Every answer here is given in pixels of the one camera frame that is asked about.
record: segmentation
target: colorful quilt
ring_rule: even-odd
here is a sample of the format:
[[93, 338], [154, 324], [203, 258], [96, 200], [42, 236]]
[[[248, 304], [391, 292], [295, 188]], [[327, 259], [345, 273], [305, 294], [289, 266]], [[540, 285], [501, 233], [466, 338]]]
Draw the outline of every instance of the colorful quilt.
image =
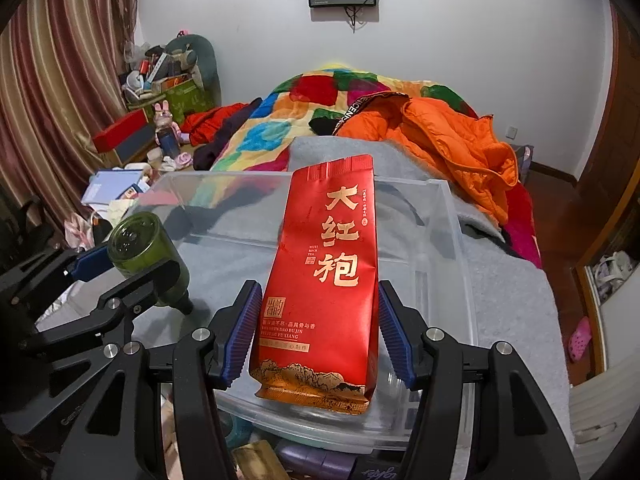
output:
[[309, 123], [341, 118], [359, 98], [383, 91], [431, 97], [478, 118], [462, 98], [433, 81], [400, 81], [369, 72], [337, 68], [307, 72], [279, 85], [229, 141], [211, 171], [282, 171], [290, 143], [314, 135]]

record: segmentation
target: plastic bag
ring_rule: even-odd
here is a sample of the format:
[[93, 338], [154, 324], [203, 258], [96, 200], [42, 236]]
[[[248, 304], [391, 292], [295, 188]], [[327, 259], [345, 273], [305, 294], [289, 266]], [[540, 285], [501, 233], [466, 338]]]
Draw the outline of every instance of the plastic bag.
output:
[[72, 249], [82, 247], [88, 251], [94, 247], [94, 230], [91, 219], [87, 221], [78, 213], [72, 213], [71, 218], [65, 220], [65, 240]]
[[151, 45], [148, 43], [137, 46], [133, 42], [127, 41], [124, 44], [124, 61], [129, 65], [130, 70], [136, 70], [140, 66], [140, 62], [145, 59], [145, 52], [150, 48]]

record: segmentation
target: metal screw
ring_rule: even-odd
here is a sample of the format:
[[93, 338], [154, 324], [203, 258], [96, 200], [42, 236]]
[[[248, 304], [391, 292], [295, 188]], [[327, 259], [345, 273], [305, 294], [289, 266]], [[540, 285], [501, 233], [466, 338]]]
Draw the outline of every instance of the metal screw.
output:
[[509, 343], [507, 343], [506, 341], [500, 341], [496, 346], [495, 349], [500, 352], [502, 355], [509, 355], [511, 352], [513, 352], [513, 346], [511, 346]]
[[206, 328], [197, 328], [191, 333], [191, 337], [193, 337], [196, 341], [204, 341], [207, 337], [211, 335]]
[[115, 308], [118, 308], [121, 304], [122, 302], [118, 298], [111, 298], [110, 300], [107, 301], [106, 307], [115, 309]]
[[109, 359], [113, 359], [114, 357], [116, 357], [116, 354], [118, 353], [118, 345], [116, 345], [116, 343], [109, 343], [107, 346], [104, 347], [104, 350], [102, 352], [104, 353], [105, 357], [108, 357]]
[[430, 328], [427, 330], [427, 337], [432, 341], [442, 341], [444, 339], [444, 332], [439, 328]]
[[137, 341], [131, 341], [122, 347], [122, 351], [127, 355], [133, 355], [140, 350], [140, 343]]

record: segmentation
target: clothes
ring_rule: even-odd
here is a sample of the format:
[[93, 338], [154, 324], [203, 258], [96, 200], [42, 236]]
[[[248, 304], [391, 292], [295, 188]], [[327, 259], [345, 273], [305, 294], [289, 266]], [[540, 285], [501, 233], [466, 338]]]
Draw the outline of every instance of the clothes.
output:
[[231, 117], [245, 106], [245, 103], [236, 103], [234, 105], [213, 108], [212, 110], [199, 114], [190, 114], [185, 117], [181, 129], [183, 132], [189, 134], [192, 146], [206, 144], [213, 140], [213, 137], [226, 118]]
[[536, 241], [536, 227], [533, 223], [531, 197], [521, 183], [507, 191], [509, 222], [504, 226], [510, 245], [524, 259], [542, 269], [542, 258]]
[[229, 139], [236, 131], [242, 128], [246, 120], [254, 113], [254, 110], [262, 104], [259, 97], [251, 101], [250, 104], [241, 108], [231, 117], [226, 118], [222, 122], [222, 126], [213, 137], [213, 140], [204, 146], [199, 147], [193, 153], [193, 169], [198, 171], [207, 171], [213, 166], [222, 150], [228, 144]]
[[478, 209], [505, 225], [506, 191], [518, 181], [518, 165], [513, 149], [495, 138], [492, 120], [468, 117], [438, 99], [385, 92], [357, 101], [335, 135], [392, 140], [458, 184]]
[[338, 121], [329, 117], [317, 117], [309, 121], [309, 126], [317, 136], [333, 135]]

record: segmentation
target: transparent plastic box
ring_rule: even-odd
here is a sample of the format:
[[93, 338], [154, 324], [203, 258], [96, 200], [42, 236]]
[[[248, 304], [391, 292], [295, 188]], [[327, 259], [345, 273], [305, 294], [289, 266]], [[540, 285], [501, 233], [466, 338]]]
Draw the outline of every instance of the transparent plastic box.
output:
[[[173, 173], [140, 197], [132, 213], [151, 210], [162, 219], [190, 270], [195, 310], [185, 317], [152, 307], [136, 318], [135, 339], [147, 348], [176, 342], [232, 304], [245, 280], [266, 287], [290, 178], [290, 173], [257, 171]], [[462, 234], [448, 183], [376, 177], [375, 200], [380, 280], [391, 280], [402, 302], [419, 310], [428, 325], [461, 343], [476, 344]], [[260, 385], [249, 376], [248, 361], [230, 389], [215, 391], [220, 409], [325, 449], [369, 453], [406, 448], [420, 396], [396, 378], [382, 335], [378, 384], [363, 415], [259, 399]], [[472, 397], [465, 386], [459, 446], [470, 443]]]

